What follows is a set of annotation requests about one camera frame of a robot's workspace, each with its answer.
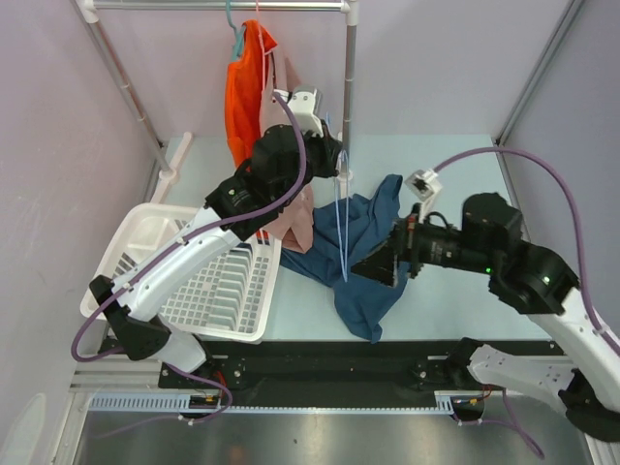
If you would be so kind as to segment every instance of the white dish rack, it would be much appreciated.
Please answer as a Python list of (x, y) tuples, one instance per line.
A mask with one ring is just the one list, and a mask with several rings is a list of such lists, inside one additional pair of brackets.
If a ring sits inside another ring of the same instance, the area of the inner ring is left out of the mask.
[[(194, 216), (196, 208), (143, 203), (132, 209), (104, 254), (96, 275), (112, 279), (157, 251)], [(166, 301), (160, 315), (184, 331), (212, 338), (259, 343), (280, 263), (282, 243), (257, 232), (205, 265)], [(81, 301), (85, 317), (97, 310), (90, 290)]]

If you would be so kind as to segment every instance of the blue cloth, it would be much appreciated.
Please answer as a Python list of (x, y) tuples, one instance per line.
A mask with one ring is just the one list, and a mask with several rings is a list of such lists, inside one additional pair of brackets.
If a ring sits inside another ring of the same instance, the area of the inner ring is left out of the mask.
[[(392, 222), (398, 217), (402, 181), (402, 176), (390, 174), (372, 199), (355, 194), (349, 200), (349, 267), (388, 238)], [(339, 201), (343, 224), (344, 201)], [(398, 269), (396, 288), (352, 274), (350, 269), (349, 282), (345, 283), (338, 255), (334, 203), (314, 210), (314, 242), (308, 252), (298, 254), (284, 249), (282, 252), (281, 265), (333, 288), (336, 311), (352, 334), (372, 343), (381, 339), (383, 330), (379, 321), (402, 296), (407, 284), (405, 263)]]

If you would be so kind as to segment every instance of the clothing rack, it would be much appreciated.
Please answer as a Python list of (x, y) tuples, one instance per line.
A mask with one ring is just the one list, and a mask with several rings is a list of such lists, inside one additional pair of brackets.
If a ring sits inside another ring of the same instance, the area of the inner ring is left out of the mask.
[[(174, 182), (178, 177), (175, 168), (171, 168), (164, 154), (164, 142), (157, 136), (148, 113), (144, 109), (138, 93), (127, 75), (118, 54), (106, 34), (99, 19), (99, 10), (163, 10), (163, 11), (217, 11), (225, 10), (224, 1), (205, 0), (75, 0), (77, 8), (87, 25), (89, 35), (102, 56), (106, 66), (114, 79), (121, 95), (132, 115), (141, 128), (142, 136), (149, 151), (160, 168), (159, 177), (163, 181)], [(332, 12), (343, 13), (346, 16), (347, 39), (345, 54), (345, 88), (344, 110), (342, 118), (343, 148), (350, 153), (351, 148), (351, 117), (353, 105), (353, 80), (356, 62), (356, 36), (358, 22), (358, 0), (340, 0), (334, 2), (259, 2), (262, 11), (267, 12)], [(251, 11), (256, 8), (253, 1), (231, 1), (232, 10)], [(348, 166), (342, 170), (348, 175)]]

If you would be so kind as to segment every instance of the light blue table surface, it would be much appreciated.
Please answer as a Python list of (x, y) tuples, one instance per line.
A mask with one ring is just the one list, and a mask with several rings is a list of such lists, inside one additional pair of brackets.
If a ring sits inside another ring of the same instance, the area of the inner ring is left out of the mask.
[[(168, 158), (180, 139), (170, 141)], [(354, 140), (351, 189), (373, 195), (391, 173), (407, 177), (413, 171), (433, 168), (455, 153), (491, 145), (489, 136), (362, 136)], [(224, 138), (196, 138), (166, 203), (200, 206), (204, 197), (233, 173), (233, 157)], [(444, 186), (435, 209), (460, 227), (461, 205), (479, 192), (508, 191), (494, 154), (458, 162), (442, 171)], [(316, 206), (333, 202), (333, 181), (312, 182)], [(403, 186), (400, 214), (416, 201)], [(425, 266), (408, 283), (405, 293), (382, 319), (384, 341), (459, 339), (549, 339), (526, 317), (497, 300), (487, 290), (488, 278), (463, 271)], [(263, 340), (358, 340), (338, 317), (333, 291), (280, 267), (267, 329)]]

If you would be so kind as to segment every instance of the pale purple wall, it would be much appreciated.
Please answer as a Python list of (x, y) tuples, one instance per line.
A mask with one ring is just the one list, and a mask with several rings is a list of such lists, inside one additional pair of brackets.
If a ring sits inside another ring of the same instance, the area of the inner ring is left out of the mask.
[(0, 2), (0, 62), (0, 444), (44, 392), (43, 463), (79, 301), (152, 164), (69, 0)]
[[(585, 2), (508, 146), (540, 154), (567, 180), (584, 223), (594, 305), (620, 331), (620, 2)], [(529, 231), (576, 266), (571, 213), (541, 169), (509, 160)]]
[[(355, 130), (359, 134), (496, 135), (567, 0), (361, 0)], [(254, 17), (232, 12), (240, 24)], [(233, 32), (224, 12), (104, 11), (102, 21), (164, 138), (224, 135)], [(342, 117), (345, 18), (261, 18), (301, 79)]]

